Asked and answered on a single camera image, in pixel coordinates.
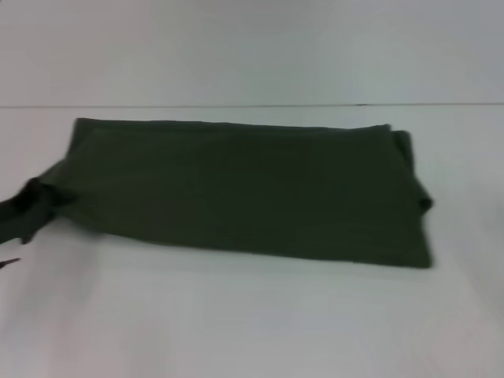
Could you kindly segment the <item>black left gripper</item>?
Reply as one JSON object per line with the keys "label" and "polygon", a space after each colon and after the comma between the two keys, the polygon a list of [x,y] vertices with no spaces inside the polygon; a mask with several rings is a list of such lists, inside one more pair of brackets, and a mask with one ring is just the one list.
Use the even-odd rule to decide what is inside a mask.
{"label": "black left gripper", "polygon": [[19,239],[28,244],[36,233],[35,205],[54,202],[53,187],[39,178],[30,179],[22,193],[1,203],[1,244]]}

